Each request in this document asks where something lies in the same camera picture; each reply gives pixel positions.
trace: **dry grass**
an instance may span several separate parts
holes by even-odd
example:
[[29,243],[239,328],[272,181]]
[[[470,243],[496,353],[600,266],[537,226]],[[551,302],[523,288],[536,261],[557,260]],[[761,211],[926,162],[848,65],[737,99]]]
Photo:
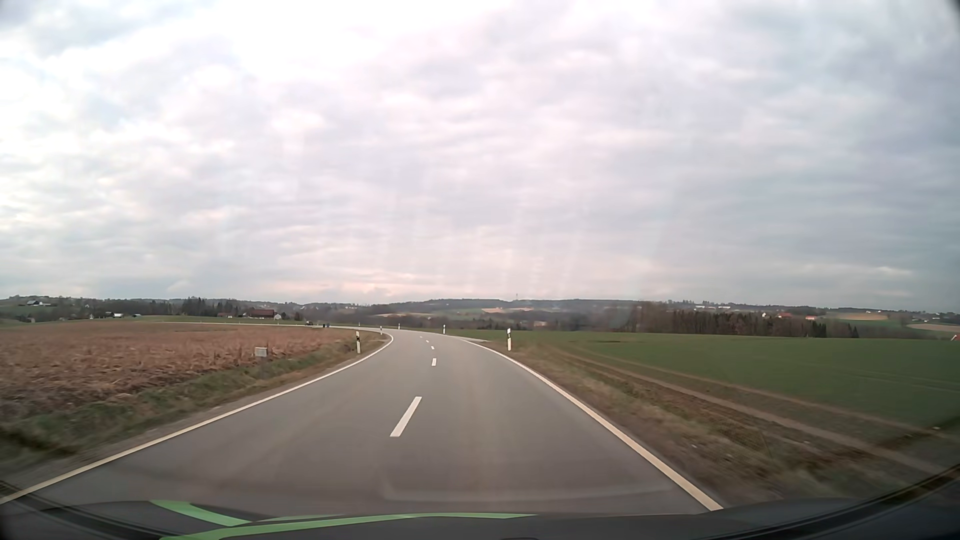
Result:
[[540,344],[511,355],[637,435],[726,503],[870,497],[922,476],[660,384],[595,369]]
[[131,394],[256,363],[301,356],[352,331],[91,321],[24,325],[0,335],[0,403],[8,419]]
[[917,330],[931,330],[931,331],[952,331],[953,333],[960,333],[960,325],[938,325],[933,323],[921,323],[919,325],[910,325],[910,328],[915,328]]

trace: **curved road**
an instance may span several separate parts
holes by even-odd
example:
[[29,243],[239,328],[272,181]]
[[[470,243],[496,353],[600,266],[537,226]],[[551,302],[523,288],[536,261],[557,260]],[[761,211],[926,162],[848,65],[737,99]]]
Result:
[[389,334],[348,369],[36,494],[280,516],[705,510],[509,359],[459,337]]

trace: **car hood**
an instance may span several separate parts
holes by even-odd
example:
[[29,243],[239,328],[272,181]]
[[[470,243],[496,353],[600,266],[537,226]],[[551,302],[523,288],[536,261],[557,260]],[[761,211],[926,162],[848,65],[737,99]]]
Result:
[[804,499],[691,515],[438,512],[267,516],[182,501],[127,501],[8,511],[0,524],[0,539],[685,540],[745,535],[785,539],[813,534],[902,539],[960,529],[955,508],[917,504],[877,508],[871,504],[867,514],[863,508],[863,502],[851,499]]

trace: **grass verge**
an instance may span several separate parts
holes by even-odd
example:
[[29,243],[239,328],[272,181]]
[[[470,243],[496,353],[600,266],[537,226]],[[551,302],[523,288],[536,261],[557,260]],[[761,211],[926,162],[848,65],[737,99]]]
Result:
[[[506,352],[499,342],[485,345]],[[610,369],[596,359],[578,356],[578,351],[570,347],[557,345],[553,340],[531,340],[520,347],[515,343],[510,356],[634,433],[661,458],[718,494],[725,503],[871,497],[927,476],[924,471],[862,447],[851,448],[742,410],[748,407],[699,399],[685,388],[671,389],[662,381]],[[659,379],[663,373],[656,375]],[[675,383],[686,386],[690,380]],[[715,391],[707,387],[699,390],[709,395]],[[927,442],[935,442],[938,448],[944,444],[942,438]]]

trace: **roadside marker post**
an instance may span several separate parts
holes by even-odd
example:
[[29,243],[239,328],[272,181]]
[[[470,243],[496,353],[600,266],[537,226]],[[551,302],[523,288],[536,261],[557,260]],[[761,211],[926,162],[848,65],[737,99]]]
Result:
[[253,347],[253,355],[256,356],[256,363],[259,366],[260,378],[263,379],[263,362],[267,361],[267,348]]

